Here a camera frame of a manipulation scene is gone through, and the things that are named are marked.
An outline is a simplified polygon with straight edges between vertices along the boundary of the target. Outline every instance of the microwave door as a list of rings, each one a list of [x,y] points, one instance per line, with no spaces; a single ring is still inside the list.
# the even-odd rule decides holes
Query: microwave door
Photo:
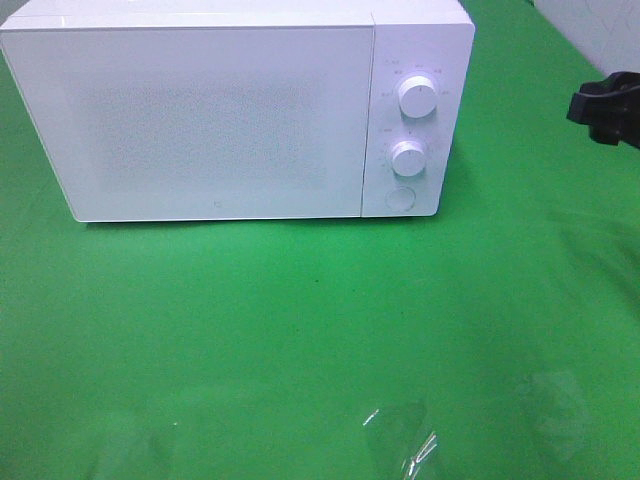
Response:
[[[2,41],[80,221],[361,214],[372,26]]]

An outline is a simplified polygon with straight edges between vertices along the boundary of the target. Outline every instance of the green surface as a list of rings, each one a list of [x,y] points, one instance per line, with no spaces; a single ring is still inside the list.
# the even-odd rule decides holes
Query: green surface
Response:
[[[600,75],[531,6],[466,4],[434,218],[75,223],[0,67],[0,478],[400,479],[432,429],[422,478],[640,478],[640,152],[564,119]]]

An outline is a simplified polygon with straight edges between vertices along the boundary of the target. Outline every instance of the black object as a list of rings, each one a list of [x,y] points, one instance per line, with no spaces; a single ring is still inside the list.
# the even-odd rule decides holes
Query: black object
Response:
[[[567,118],[589,125],[589,136],[598,143],[622,140],[640,148],[640,73],[617,72],[583,84],[573,94]]]

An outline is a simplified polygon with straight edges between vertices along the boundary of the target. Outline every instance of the white microwave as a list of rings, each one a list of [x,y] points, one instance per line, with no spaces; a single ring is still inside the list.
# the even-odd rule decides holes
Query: white microwave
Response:
[[[436,212],[455,0],[31,0],[9,68],[81,222]]]

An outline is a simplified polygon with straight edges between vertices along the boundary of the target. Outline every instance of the power level knob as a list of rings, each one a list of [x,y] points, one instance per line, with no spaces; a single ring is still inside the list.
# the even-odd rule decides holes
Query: power level knob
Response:
[[[424,148],[418,142],[400,142],[391,152],[391,167],[402,177],[419,174],[427,163]]]
[[[438,103],[434,83],[424,75],[407,78],[398,88],[400,110],[407,117],[422,118],[429,115]]]

